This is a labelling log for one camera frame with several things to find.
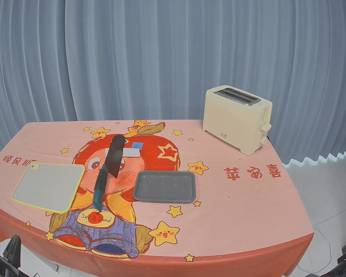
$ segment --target metal tray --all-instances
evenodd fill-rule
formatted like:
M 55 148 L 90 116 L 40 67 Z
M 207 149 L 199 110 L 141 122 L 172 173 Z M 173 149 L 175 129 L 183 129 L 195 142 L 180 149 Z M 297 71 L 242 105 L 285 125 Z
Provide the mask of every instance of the metal tray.
M 133 197 L 144 202 L 192 203 L 196 199 L 195 175 L 189 171 L 140 171 Z

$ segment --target toaster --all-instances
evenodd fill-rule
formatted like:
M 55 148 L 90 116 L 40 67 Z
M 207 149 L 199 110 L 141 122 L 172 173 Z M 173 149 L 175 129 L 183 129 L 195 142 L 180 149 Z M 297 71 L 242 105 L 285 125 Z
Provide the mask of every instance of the toaster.
M 228 85 L 206 92 L 203 131 L 253 154 L 267 141 L 272 102 Z

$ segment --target knife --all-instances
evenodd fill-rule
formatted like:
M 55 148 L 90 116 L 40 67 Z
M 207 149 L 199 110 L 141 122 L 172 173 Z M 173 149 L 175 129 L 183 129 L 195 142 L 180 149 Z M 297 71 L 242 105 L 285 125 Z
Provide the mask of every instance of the knife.
M 118 134 L 113 137 L 108 154 L 106 155 L 105 162 L 97 175 L 94 198 L 92 203 L 95 208 L 101 212 L 102 210 L 102 199 L 104 197 L 106 182 L 108 179 L 108 173 L 113 175 L 115 178 L 118 177 L 119 169 L 121 166 L 123 148 L 125 144 L 124 136 Z

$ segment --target cartoon girl illustration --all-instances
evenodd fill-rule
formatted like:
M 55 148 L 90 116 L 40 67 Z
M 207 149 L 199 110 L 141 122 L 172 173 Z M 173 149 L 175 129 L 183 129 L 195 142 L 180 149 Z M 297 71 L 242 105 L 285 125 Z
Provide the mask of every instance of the cartoon girl illustration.
M 143 143 L 141 155 L 123 157 L 117 178 L 109 174 L 101 212 L 92 205 L 93 191 L 116 134 L 91 140 L 78 151 L 73 164 L 83 164 L 86 171 L 71 210 L 63 215 L 52 214 L 49 230 L 57 242 L 120 259 L 136 258 L 149 249 L 152 237 L 148 232 L 151 229 L 136 223 L 132 206 L 137 174 L 145 169 L 177 171 L 180 155 L 171 141 L 153 135 L 161 132 L 165 123 L 148 124 L 146 120 L 135 120 L 128 128 L 129 133 L 124 135 L 126 148 L 134 142 Z

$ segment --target table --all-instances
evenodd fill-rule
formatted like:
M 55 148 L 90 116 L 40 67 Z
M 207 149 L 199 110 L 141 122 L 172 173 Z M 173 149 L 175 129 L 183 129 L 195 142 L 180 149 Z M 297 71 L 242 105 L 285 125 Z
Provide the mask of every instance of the table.
M 125 135 L 126 147 L 143 148 L 139 158 L 125 157 L 118 178 L 108 181 L 102 220 L 90 215 L 92 191 L 115 134 Z M 11 200 L 32 161 L 85 165 L 69 213 Z M 196 201 L 135 201 L 143 169 L 193 172 Z M 123 277 L 288 276 L 314 235 L 271 143 L 246 156 L 203 132 L 200 120 L 26 124 L 0 152 L 0 242 L 14 234 L 56 263 Z

